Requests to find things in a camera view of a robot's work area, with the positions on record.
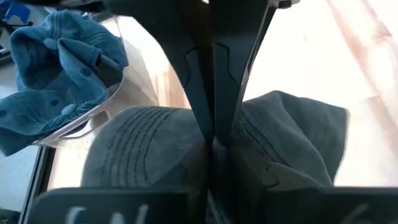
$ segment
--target black plastic frame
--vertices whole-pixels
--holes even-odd
[[[35,165],[27,189],[25,203],[18,224],[26,224],[29,211],[36,196],[47,191],[56,149],[39,147]]]

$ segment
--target cap stitching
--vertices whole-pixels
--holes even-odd
[[[145,180],[146,184],[148,184],[149,181],[148,181],[148,174],[147,174],[147,169],[146,169],[146,160],[145,160],[145,158],[147,157],[147,153],[148,153],[148,149],[149,149],[150,142],[151,142],[152,138],[154,137],[155,133],[157,132],[159,126],[160,126],[172,113],[174,113],[174,112],[176,112],[176,111],[178,111],[178,110],[180,110],[180,109],[175,109],[175,110],[171,111],[169,114],[167,114],[167,115],[157,124],[157,126],[155,127],[155,129],[153,130],[153,132],[152,132],[152,134],[151,134],[151,136],[150,136],[150,138],[149,138],[149,142],[148,142],[148,144],[147,144],[147,146],[146,146],[146,148],[145,148],[144,157],[142,158],[142,166],[143,166],[143,169],[144,169],[144,180]]]
[[[270,156],[269,152],[268,152],[268,151],[264,148],[264,146],[260,143],[260,140],[258,140],[258,138],[255,137],[255,136],[252,134],[252,132],[248,131],[247,126],[245,125],[245,123],[248,124],[248,125],[250,126],[250,128],[252,128],[252,130],[253,130],[254,132],[256,132],[256,133],[258,134],[258,136],[260,136],[260,138],[262,138],[262,139],[268,144],[269,149],[272,150],[272,151],[275,153],[275,155],[279,158],[279,160],[281,161],[281,163],[283,163],[284,165],[287,165],[287,166],[288,166],[289,163],[286,162],[286,161],[282,158],[282,156],[279,155],[279,153],[274,149],[274,146],[271,144],[271,142],[268,141],[268,139],[265,138],[265,136],[263,136],[263,135],[251,124],[251,122],[248,120],[248,118],[246,117],[246,115],[245,115],[244,113],[243,113],[243,119],[245,119],[245,120],[247,121],[247,122],[243,122],[243,127],[244,127],[244,129],[245,129],[246,132],[250,135],[250,137],[258,143],[258,145],[261,147],[261,149],[262,149],[265,153],[267,153],[267,155],[268,155],[270,158],[272,158],[272,157]]]
[[[143,121],[143,123],[141,123],[141,126],[138,128],[138,125],[135,127],[135,129],[134,129],[134,131],[138,128],[138,130],[139,131],[141,131],[141,129],[144,127],[144,125],[145,124],[147,124],[147,121],[149,121],[150,119],[152,119],[152,123],[154,122],[154,121],[156,121],[160,116],[162,116],[165,112],[167,112],[167,110],[165,110],[165,108],[157,108],[157,109],[159,109],[159,110],[156,110],[155,111],[155,113],[153,113],[153,114],[151,114],[151,115],[148,115],[148,116],[146,116],[146,118],[143,118],[142,119],[142,121]],[[129,137],[128,137],[128,139],[131,139],[131,137],[132,137],[132,134],[133,134],[133,132],[134,132],[133,130],[132,131],[130,131],[130,135],[129,135]],[[128,153],[127,153],[127,157],[126,157],[126,159],[127,159],[127,161],[130,161],[130,157],[131,157],[131,154],[132,154],[132,152],[133,152],[133,146],[135,145],[135,143],[136,143],[136,139],[137,139],[137,137],[138,136],[140,136],[140,133],[137,133],[135,136],[134,136],[134,139],[132,140],[132,144],[131,144],[131,146],[129,146],[129,147],[126,147],[126,145],[127,145],[127,143],[128,142],[126,142],[126,145],[124,146],[124,149],[129,149],[129,151],[128,151]],[[139,155],[139,147],[137,148],[137,152],[136,152],[136,156],[134,157],[134,168],[135,168],[135,164],[136,164],[136,162],[137,162],[137,160],[138,160],[138,155]],[[124,179],[125,180],[127,180],[127,175],[128,175],[128,173],[127,173],[127,171],[130,169],[130,162],[128,162],[127,163],[127,167],[126,167],[126,169],[125,169],[125,177],[124,177]],[[135,180],[134,179],[135,178],[135,175],[133,175],[133,178],[132,178],[132,180],[133,180],[133,183],[132,184],[130,184],[129,182],[128,182],[128,180],[126,181],[126,185],[134,185],[134,182],[136,183],[136,185],[138,185],[138,183],[137,183],[137,180]]]
[[[115,183],[116,185],[118,185],[118,183],[119,183],[119,168],[120,168],[121,161],[122,161],[122,159],[123,159],[124,150],[126,150],[126,144],[127,144],[127,142],[129,141],[129,138],[125,138],[126,135],[128,134],[126,130],[127,130],[128,128],[130,128],[130,127],[132,126],[132,124],[134,124],[134,123],[136,122],[136,120],[138,120],[138,124],[140,124],[140,122],[142,121],[142,119],[145,118],[145,116],[146,116],[147,114],[151,114],[153,111],[155,111],[155,109],[143,111],[136,119],[133,119],[133,120],[132,120],[127,126],[125,126],[124,129],[121,131],[121,132],[122,132],[122,135],[121,135],[121,137],[120,137],[118,143],[116,144],[116,147],[114,147],[115,150],[120,151],[120,156],[119,156],[119,158],[118,158],[117,156],[116,156],[116,157],[113,157],[114,160],[112,160],[112,164],[116,163],[116,164],[115,164],[115,166],[116,166],[116,173],[114,174],[114,176],[116,177],[116,180],[114,181],[114,183]],[[121,142],[122,142],[123,139],[126,139],[126,144],[125,144],[123,147],[119,147],[119,145],[121,144]],[[112,185],[112,174],[111,174],[111,169],[109,170],[109,177],[110,177],[110,178],[109,178],[109,181],[111,182],[111,185]]]
[[[142,139],[141,139],[141,142],[140,142],[139,145],[138,145],[138,153],[137,153],[137,155],[136,155],[136,159],[134,160],[134,169],[133,169],[133,171],[134,171],[133,174],[134,174],[134,178],[135,178],[135,180],[136,180],[137,186],[140,186],[140,185],[141,185],[141,184],[139,184],[139,180],[138,180],[138,177],[137,177],[137,173],[138,173],[138,171],[137,171],[137,165],[138,165],[138,160],[139,160],[139,153],[141,152],[142,143],[144,142],[144,139],[146,138],[148,132],[154,127],[155,123],[158,123],[157,126],[156,126],[156,128],[157,128],[157,127],[159,126],[159,124],[160,124],[165,118],[167,118],[171,112],[172,112],[172,111],[170,111],[170,109],[168,108],[168,109],[165,110],[162,114],[160,114],[156,119],[154,119],[154,120],[152,121],[152,123],[151,123],[151,124],[147,127],[147,129],[145,130],[144,135],[143,135],[143,137],[142,137]]]
[[[120,130],[122,130],[122,128],[125,128],[126,126],[129,126],[129,125],[131,125],[130,124],[130,122],[134,122],[134,120],[135,119],[137,119],[139,116],[140,116],[140,114],[141,113],[143,113],[143,112],[145,112],[145,110],[149,110],[150,108],[149,107],[145,107],[145,108],[142,108],[141,110],[139,110],[139,111],[136,111],[134,114],[132,114],[129,118],[128,118],[128,120],[126,121],[126,122],[124,122],[123,123],[123,125],[121,125],[117,130],[116,130],[116,133],[120,133]],[[114,157],[114,155],[116,154],[116,152],[117,152],[117,148],[115,148],[115,151],[113,151],[113,149],[114,149],[114,147],[113,147],[113,144],[114,144],[114,141],[115,141],[115,139],[116,139],[116,136],[114,136],[113,138],[112,138],[112,140],[111,140],[111,142],[110,142],[110,144],[109,144],[109,147],[108,147],[108,150],[107,150],[107,152],[106,152],[106,155],[105,155],[105,161],[104,161],[104,166],[103,166],[103,168],[102,168],[102,172],[101,172],[101,176],[102,176],[102,180],[103,180],[103,185],[107,185],[106,183],[105,183],[105,180],[106,180],[106,178],[105,178],[105,172],[106,172],[106,168],[107,167],[109,167],[109,182],[108,182],[108,185],[111,185],[111,167],[112,167],[112,163],[113,163],[113,157]]]
[[[249,137],[252,139],[252,140],[254,140],[254,142],[256,142],[256,144],[258,145],[258,146],[260,146],[260,148],[262,149],[262,152],[265,152],[266,154],[267,154],[267,156],[269,157],[269,159],[271,160],[271,161],[276,161],[270,154],[269,154],[269,152],[266,150],[266,149],[264,149],[264,146],[262,146],[262,144],[260,143],[260,141],[256,138],[256,137],[254,137],[253,135],[252,135],[252,133],[247,129],[247,127],[245,127],[245,125],[243,124],[242,125],[242,128],[243,128],[243,131],[246,133],[246,134],[248,134],[249,135]]]

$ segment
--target blue cap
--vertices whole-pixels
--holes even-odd
[[[119,71],[128,65],[119,37],[68,11],[16,30],[10,41],[19,92],[0,101],[0,150],[7,156],[107,99],[107,83],[95,74],[102,55]]]

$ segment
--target gray fabric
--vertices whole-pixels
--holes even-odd
[[[250,170],[270,189],[332,187],[345,135],[343,108],[273,91],[243,103],[230,153],[236,167]],[[192,111],[133,106],[95,139],[82,186],[198,185],[205,179],[207,153]],[[222,154],[229,151],[215,144],[216,163],[222,164],[217,161]],[[213,168],[215,184],[223,191],[229,171]],[[220,205],[211,207],[219,223],[230,223]]]

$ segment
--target baseball cap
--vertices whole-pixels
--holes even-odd
[[[249,220],[264,189],[333,186],[346,121],[343,108],[273,91],[244,102],[231,147],[215,140],[209,152],[191,110],[133,106],[95,138],[81,186],[199,189],[209,183],[207,218]]]
[[[16,30],[11,55],[19,92],[0,101],[0,150],[6,156],[107,99],[108,80],[96,75],[101,57],[115,62],[118,71],[128,65],[119,37],[68,11],[50,14],[39,26]]]

